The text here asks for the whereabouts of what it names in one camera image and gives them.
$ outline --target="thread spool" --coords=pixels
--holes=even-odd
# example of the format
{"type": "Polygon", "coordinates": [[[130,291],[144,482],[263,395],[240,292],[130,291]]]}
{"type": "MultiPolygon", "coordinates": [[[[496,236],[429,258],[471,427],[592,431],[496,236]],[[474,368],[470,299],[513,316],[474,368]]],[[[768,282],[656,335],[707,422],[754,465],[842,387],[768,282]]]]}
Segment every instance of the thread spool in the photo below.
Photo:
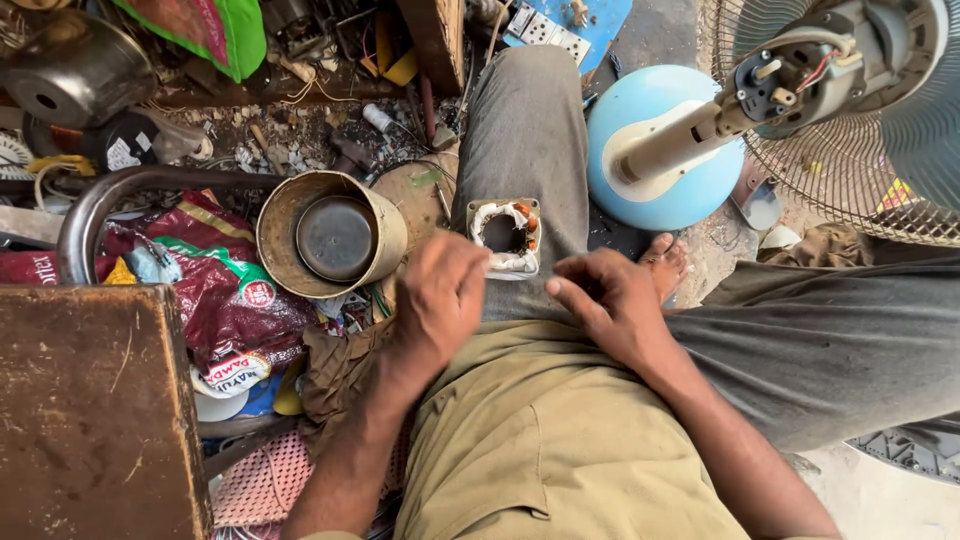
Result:
{"type": "Polygon", "coordinates": [[[383,134],[387,133],[387,130],[390,129],[390,124],[394,121],[393,118],[373,103],[363,108],[363,117],[383,134]]]}

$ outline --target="green bag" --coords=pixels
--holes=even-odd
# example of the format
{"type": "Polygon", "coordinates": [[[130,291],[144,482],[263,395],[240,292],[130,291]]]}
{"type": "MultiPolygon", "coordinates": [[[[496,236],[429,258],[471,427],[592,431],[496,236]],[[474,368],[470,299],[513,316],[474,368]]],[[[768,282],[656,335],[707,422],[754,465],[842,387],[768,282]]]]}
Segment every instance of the green bag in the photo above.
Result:
{"type": "Polygon", "coordinates": [[[113,0],[161,37],[212,61],[239,83],[267,55],[257,0],[113,0]]]}

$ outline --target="right hand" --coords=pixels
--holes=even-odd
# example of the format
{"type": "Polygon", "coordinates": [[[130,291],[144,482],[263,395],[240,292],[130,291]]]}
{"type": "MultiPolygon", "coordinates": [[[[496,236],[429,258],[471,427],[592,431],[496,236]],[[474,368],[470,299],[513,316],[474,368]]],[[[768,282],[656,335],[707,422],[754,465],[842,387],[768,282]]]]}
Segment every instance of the right hand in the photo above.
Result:
{"type": "Polygon", "coordinates": [[[636,369],[642,336],[664,326],[660,295],[648,265],[609,249],[561,260],[544,288],[613,359],[636,369]]]}
{"type": "Polygon", "coordinates": [[[410,257],[397,287],[391,371],[429,383],[480,326],[490,250],[437,233],[410,257]]]}

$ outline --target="khaki shirt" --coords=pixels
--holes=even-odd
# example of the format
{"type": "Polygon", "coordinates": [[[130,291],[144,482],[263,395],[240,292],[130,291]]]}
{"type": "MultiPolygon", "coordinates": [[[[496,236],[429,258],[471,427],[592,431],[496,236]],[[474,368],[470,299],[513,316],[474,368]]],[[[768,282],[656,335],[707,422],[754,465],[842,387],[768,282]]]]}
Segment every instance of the khaki shirt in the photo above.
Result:
{"type": "Polygon", "coordinates": [[[570,327],[482,325],[413,441],[395,539],[748,538],[666,404],[570,327]]]}

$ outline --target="white insulation tape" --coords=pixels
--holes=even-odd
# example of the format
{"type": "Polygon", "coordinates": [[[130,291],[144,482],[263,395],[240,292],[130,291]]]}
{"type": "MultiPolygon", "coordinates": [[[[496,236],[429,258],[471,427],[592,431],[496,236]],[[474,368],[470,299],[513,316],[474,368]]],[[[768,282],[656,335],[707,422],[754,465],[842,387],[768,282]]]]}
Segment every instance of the white insulation tape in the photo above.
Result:
{"type": "MultiPolygon", "coordinates": [[[[470,223],[470,239],[473,240],[474,244],[484,245],[483,226],[488,219],[495,215],[513,216],[517,229],[526,229],[527,221],[530,219],[523,215],[520,210],[515,209],[513,204],[487,203],[477,209],[477,213],[473,216],[473,222],[470,223]]],[[[491,271],[487,272],[487,277],[491,280],[507,282],[529,280],[540,271],[536,256],[539,249],[540,243],[537,242],[533,250],[524,249],[522,256],[516,253],[494,253],[490,255],[491,271]]]]}

